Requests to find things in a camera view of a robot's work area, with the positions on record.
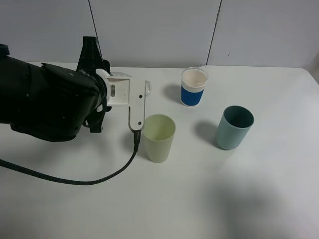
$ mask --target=cup rim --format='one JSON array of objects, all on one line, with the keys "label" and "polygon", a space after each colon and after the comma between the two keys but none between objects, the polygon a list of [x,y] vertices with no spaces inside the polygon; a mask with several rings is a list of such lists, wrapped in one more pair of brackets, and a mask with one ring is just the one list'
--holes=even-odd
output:
[{"label": "cup rim", "polygon": [[153,142],[163,142],[163,141],[169,140],[170,138],[174,137],[175,132],[176,132],[176,124],[175,124],[175,121],[174,121],[171,117],[169,117],[169,116],[167,116],[167,115],[164,115],[164,114],[154,114],[154,115],[148,116],[148,117],[144,120],[144,123],[145,123],[145,121],[146,121],[148,118],[153,117],[153,116],[164,116],[164,117],[168,118],[169,120],[171,120],[171,121],[173,122],[173,125],[174,125],[174,132],[173,132],[173,134],[172,134],[170,137],[168,137],[168,138],[166,138],[166,139],[164,139],[164,140],[154,140],[154,139],[152,139],[152,138],[147,137],[147,136],[145,135],[145,133],[144,133],[144,130],[143,130],[142,133],[143,133],[144,137],[146,137],[147,139],[149,139],[149,140],[151,140],[151,141],[153,141]]},{"label": "cup rim", "polygon": [[[247,126],[247,127],[237,127],[237,126],[232,125],[230,122],[228,122],[228,120],[227,120],[226,117],[225,117],[225,112],[226,112],[226,110],[229,109],[230,107],[240,107],[240,108],[246,110],[249,114],[251,114],[251,116],[252,116],[252,118],[253,118],[252,123],[251,123],[249,126]],[[234,127],[234,128],[239,128],[239,129],[249,128],[249,127],[251,127],[251,126],[254,124],[254,122],[255,122],[255,117],[254,117],[253,113],[251,113],[250,110],[248,110],[248,109],[246,109],[245,107],[242,107],[242,106],[228,106],[226,109],[224,109],[223,117],[225,118],[225,121],[226,121],[230,126],[232,126],[232,127]]]},{"label": "cup rim", "polygon": [[[189,71],[189,70],[197,70],[197,71],[200,71],[201,73],[203,73],[203,74],[205,75],[205,77],[206,77],[205,83],[204,83],[203,85],[201,85],[201,86],[190,86],[190,85],[184,80],[184,77],[183,77],[183,74],[184,74],[186,71]],[[207,84],[207,81],[208,81],[208,73],[207,73],[206,71],[204,71],[203,69],[198,68],[198,67],[188,67],[188,68],[184,69],[184,70],[182,71],[180,77],[181,77],[181,80],[182,80],[187,86],[192,87],[192,88],[201,88],[201,87],[205,86],[205,85]]]}]

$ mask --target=table surface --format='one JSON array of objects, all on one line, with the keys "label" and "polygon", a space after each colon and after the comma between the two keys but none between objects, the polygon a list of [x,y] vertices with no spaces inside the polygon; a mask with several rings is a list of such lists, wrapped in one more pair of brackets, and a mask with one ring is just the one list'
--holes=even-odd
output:
[{"label": "table surface", "polygon": [[[94,186],[0,168],[0,238],[318,238],[318,84],[300,68],[202,68],[209,82],[194,108],[180,102],[182,69],[113,68],[151,81],[146,116],[175,121],[168,160],[148,161],[141,144],[126,171]],[[213,138],[230,105],[248,108],[255,123],[237,149],[225,151]],[[127,107],[113,108],[101,134],[83,127],[64,143],[2,124],[0,158],[57,177],[98,179],[132,154],[127,119]]]}]

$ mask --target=plastic cup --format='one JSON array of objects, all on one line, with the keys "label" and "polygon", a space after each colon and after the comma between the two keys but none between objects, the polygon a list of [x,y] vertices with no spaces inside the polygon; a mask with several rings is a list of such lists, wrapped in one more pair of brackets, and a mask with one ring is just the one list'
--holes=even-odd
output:
[{"label": "plastic cup", "polygon": [[175,129],[174,121],[165,115],[152,115],[145,120],[143,140],[150,161],[163,163],[167,160]]},{"label": "plastic cup", "polygon": [[190,67],[181,74],[181,101],[192,107],[198,105],[203,95],[208,74],[200,68]]},{"label": "plastic cup", "polygon": [[227,107],[218,125],[217,144],[226,150],[237,148],[253,123],[254,116],[246,108],[241,106]]}]

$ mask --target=teal cup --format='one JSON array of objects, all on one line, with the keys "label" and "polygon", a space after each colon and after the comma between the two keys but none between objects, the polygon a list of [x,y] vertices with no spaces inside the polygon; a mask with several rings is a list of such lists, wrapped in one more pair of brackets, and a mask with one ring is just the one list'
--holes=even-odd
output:
[{"label": "teal cup", "polygon": [[216,143],[226,150],[237,148],[253,123],[254,116],[246,108],[227,107],[218,125]]}]

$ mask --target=paper cup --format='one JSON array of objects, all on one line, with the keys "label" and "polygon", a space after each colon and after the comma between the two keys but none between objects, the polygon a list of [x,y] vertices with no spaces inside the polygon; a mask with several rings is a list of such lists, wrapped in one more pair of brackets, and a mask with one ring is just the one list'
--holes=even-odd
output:
[{"label": "paper cup", "polygon": [[174,121],[165,115],[153,115],[145,120],[143,140],[150,161],[163,163],[167,160],[175,129]]},{"label": "paper cup", "polygon": [[181,101],[186,106],[196,106],[203,95],[208,74],[200,68],[190,67],[181,74]]}]

